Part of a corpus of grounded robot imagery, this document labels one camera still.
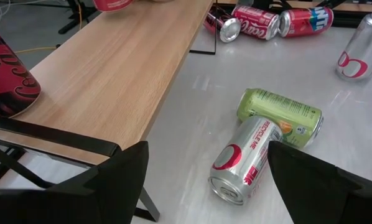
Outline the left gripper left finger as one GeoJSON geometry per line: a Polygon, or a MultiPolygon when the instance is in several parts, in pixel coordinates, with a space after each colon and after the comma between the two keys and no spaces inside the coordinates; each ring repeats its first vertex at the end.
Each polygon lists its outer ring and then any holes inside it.
{"type": "Polygon", "coordinates": [[[148,160],[148,143],[140,141],[59,184],[0,189],[0,224],[130,223],[148,160]]]}

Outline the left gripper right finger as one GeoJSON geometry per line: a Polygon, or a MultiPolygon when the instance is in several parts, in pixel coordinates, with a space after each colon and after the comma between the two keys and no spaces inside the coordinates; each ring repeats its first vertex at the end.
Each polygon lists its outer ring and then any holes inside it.
{"type": "Polygon", "coordinates": [[[267,154],[294,223],[372,223],[372,181],[279,141],[267,154]]]}

